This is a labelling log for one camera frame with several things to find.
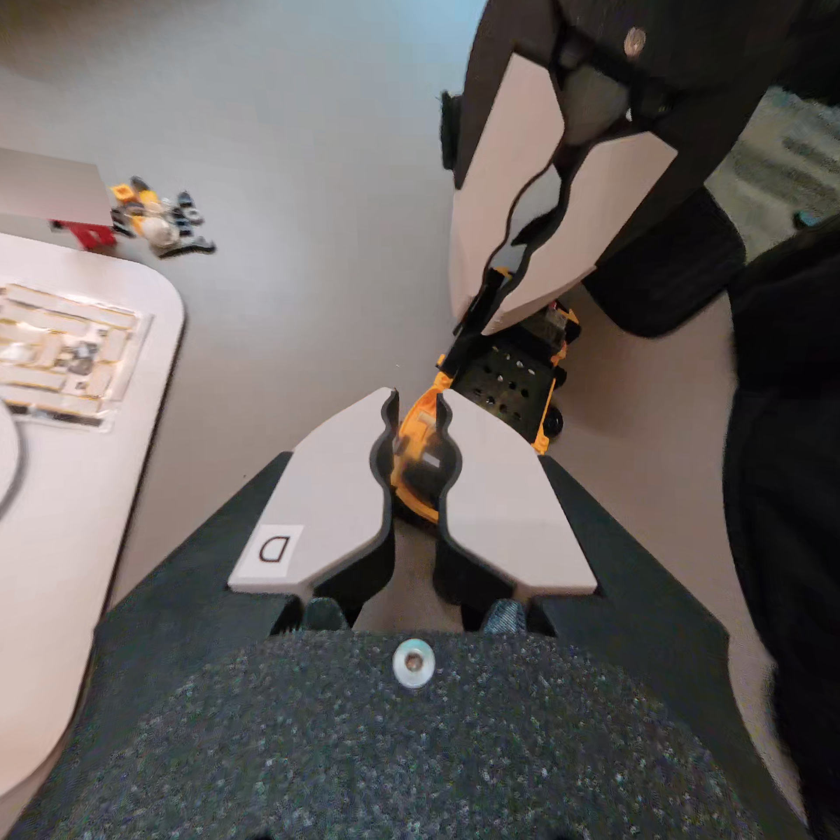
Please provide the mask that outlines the small white yellow lego piece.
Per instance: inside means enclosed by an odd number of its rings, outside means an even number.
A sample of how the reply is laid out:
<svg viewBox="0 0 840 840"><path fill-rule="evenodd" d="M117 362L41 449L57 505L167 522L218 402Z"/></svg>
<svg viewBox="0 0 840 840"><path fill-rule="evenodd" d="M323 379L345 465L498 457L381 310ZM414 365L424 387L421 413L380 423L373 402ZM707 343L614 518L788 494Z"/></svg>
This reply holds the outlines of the small white yellow lego piece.
<svg viewBox="0 0 840 840"><path fill-rule="evenodd" d="M203 233L205 216L189 192L166 198L138 176L110 185L108 191L114 234L144 240L158 259L216 253L215 242Z"/></svg>

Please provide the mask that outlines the yellow lego car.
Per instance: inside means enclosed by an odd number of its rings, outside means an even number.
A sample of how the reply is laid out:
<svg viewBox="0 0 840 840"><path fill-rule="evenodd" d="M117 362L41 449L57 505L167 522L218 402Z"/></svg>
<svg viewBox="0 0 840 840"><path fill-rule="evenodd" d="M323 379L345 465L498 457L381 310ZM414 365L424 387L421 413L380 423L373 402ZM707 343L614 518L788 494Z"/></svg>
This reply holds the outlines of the yellow lego car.
<svg viewBox="0 0 840 840"><path fill-rule="evenodd" d="M481 343L453 380L437 371L433 385L407 411L395 439L392 492L405 519L428 529L438 523L445 483L437 432L438 395L445 390L461 394L544 455L552 440L542 434L541 422L555 391L565 383L562 362L580 335L574 311L553 299L513 327L482 334Z"/></svg>

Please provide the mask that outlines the red lego minifigure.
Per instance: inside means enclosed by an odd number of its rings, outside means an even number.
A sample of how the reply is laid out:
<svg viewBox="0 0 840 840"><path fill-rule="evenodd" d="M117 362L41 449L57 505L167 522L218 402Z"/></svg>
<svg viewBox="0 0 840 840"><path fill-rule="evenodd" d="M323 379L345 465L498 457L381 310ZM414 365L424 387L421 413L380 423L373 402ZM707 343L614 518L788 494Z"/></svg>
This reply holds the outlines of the red lego minifigure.
<svg viewBox="0 0 840 840"><path fill-rule="evenodd" d="M115 231L110 225L76 223L53 218L48 222L50 229L72 234L84 250L105 249L117 244Z"/></svg>

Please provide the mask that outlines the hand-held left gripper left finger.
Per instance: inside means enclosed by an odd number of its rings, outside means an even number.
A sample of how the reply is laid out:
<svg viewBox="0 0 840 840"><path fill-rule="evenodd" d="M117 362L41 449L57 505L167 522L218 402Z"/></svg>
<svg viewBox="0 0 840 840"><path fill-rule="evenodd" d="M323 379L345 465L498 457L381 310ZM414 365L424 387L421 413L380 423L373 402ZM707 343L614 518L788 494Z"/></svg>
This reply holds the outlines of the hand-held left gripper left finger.
<svg viewBox="0 0 840 840"><path fill-rule="evenodd" d="M347 624L391 580L398 391L382 387L294 448L227 579L231 592L330 599Z"/></svg>

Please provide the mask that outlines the white metal book stand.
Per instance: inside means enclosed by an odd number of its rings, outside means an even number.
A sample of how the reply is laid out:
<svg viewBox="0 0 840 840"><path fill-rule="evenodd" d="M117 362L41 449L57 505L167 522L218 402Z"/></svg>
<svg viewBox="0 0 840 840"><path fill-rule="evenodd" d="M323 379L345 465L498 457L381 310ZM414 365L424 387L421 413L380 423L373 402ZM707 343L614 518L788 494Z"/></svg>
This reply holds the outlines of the white metal book stand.
<svg viewBox="0 0 840 840"><path fill-rule="evenodd" d="M27 789L77 707L184 309L150 267L2 234L2 277L149 312L154 322L106 433L16 419L2 403L1 792Z"/></svg>

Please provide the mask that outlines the lego sticker sheet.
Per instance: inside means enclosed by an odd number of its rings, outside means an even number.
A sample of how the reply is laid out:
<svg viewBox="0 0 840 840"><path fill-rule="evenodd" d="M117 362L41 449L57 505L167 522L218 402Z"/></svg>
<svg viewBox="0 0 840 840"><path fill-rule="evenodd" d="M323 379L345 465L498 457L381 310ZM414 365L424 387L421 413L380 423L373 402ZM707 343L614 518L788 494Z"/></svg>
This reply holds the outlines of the lego sticker sheet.
<svg viewBox="0 0 840 840"><path fill-rule="evenodd" d="M106 433L154 315L4 276L1 398L18 420Z"/></svg>

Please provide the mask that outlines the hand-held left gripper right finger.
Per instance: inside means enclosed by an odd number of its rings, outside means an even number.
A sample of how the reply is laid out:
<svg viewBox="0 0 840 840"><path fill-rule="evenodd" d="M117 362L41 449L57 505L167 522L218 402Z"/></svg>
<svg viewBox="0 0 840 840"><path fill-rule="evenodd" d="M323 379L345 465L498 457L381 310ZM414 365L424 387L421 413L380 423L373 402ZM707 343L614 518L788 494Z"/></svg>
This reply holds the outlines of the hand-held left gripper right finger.
<svg viewBox="0 0 840 840"><path fill-rule="evenodd" d="M485 615L500 599L593 595L598 582L563 510L548 460L456 392L437 398L446 481L438 499L434 588Z"/></svg>

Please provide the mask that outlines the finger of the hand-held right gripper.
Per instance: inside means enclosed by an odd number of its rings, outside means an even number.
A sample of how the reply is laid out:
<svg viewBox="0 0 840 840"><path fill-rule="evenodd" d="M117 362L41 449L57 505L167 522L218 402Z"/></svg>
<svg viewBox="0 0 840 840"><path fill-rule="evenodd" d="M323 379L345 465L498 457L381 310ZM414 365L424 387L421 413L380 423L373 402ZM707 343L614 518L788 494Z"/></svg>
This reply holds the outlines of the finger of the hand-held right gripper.
<svg viewBox="0 0 840 840"><path fill-rule="evenodd" d="M531 252L519 283L482 333L516 325L591 274L677 154L651 132L593 145L571 179L560 225Z"/></svg>
<svg viewBox="0 0 840 840"><path fill-rule="evenodd" d="M508 241L520 195L548 167L564 116L547 67L511 54L462 186L449 239L449 295L461 320L479 294L492 257Z"/></svg>

